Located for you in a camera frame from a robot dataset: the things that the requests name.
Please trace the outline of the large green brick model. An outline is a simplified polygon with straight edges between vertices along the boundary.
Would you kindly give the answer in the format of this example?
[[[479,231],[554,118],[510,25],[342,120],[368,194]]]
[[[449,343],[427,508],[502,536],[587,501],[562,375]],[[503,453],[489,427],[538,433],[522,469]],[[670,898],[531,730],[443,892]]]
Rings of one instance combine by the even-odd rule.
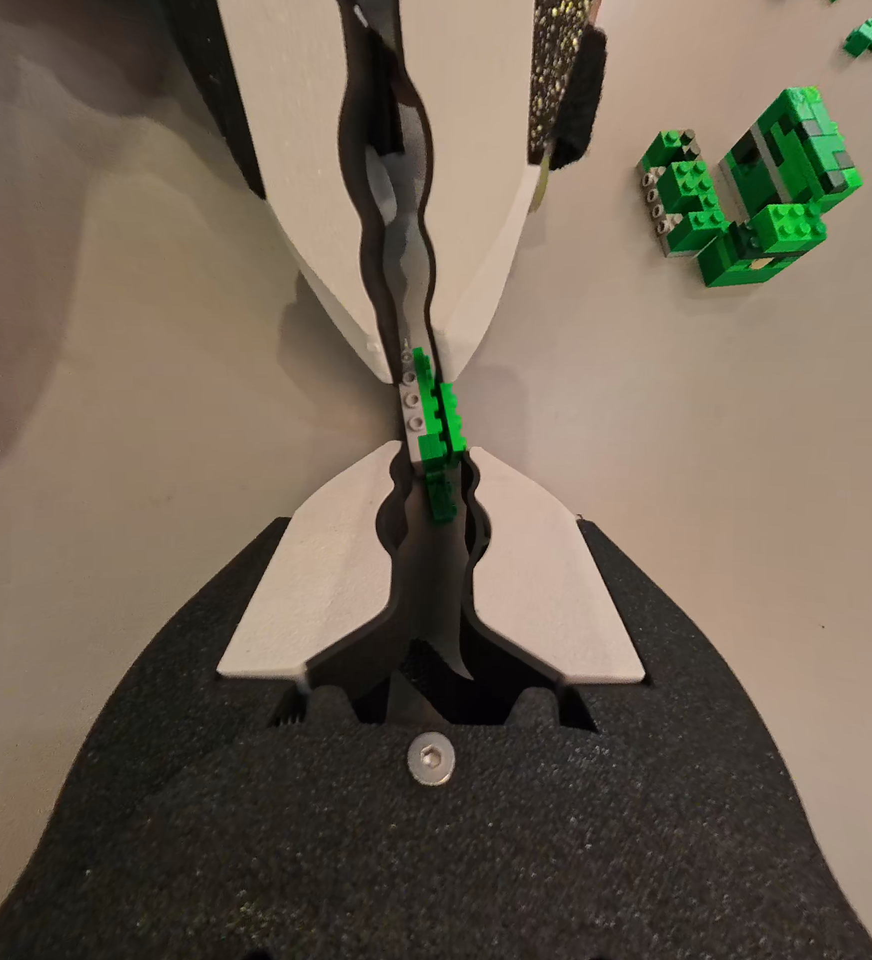
[[[698,254],[708,289],[763,284],[820,246],[824,216],[863,185],[814,86],[790,87],[715,169],[729,225]]]

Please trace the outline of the green and grey brick assembly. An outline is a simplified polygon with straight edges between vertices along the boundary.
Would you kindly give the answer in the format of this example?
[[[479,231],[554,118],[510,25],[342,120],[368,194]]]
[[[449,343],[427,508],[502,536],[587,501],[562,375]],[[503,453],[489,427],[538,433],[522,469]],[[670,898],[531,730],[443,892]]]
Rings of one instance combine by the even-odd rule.
[[[401,416],[414,471],[422,481],[437,525],[454,521],[457,506],[450,474],[467,450],[453,385],[436,377],[430,356],[404,340],[397,381]]]

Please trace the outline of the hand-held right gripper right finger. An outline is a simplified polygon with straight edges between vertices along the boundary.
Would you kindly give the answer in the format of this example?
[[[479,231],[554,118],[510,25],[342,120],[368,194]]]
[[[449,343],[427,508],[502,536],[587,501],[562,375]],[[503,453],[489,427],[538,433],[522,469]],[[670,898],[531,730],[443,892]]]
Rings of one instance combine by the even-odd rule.
[[[488,545],[472,574],[477,624],[568,685],[635,685],[645,669],[576,515],[482,447],[469,454]]]

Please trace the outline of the green brick piece grey studs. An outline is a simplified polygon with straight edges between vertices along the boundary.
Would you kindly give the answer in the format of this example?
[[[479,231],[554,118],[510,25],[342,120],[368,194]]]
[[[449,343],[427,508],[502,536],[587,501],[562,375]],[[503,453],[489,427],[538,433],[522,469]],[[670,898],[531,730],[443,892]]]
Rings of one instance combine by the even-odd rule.
[[[666,258],[693,258],[727,234],[730,221],[691,129],[663,129],[643,154],[639,186]]]

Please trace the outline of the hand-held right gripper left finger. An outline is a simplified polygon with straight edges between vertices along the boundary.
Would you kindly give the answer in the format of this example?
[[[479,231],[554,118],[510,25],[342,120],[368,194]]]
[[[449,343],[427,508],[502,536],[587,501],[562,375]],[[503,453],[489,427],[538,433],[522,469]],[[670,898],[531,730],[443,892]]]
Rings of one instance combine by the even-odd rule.
[[[411,465],[390,440],[296,510],[217,671],[299,687],[375,687],[408,647],[398,553]]]

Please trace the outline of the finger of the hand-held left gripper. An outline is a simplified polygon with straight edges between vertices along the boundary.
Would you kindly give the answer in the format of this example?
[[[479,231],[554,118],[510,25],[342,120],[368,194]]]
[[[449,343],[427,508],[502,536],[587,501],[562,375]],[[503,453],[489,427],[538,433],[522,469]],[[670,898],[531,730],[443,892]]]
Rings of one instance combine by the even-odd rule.
[[[219,3],[265,198],[337,330],[384,383],[398,366],[370,188],[367,31],[351,2]]]
[[[442,374],[483,341],[513,266],[538,169],[527,160],[532,1],[400,2],[402,49],[432,140],[423,223]]]

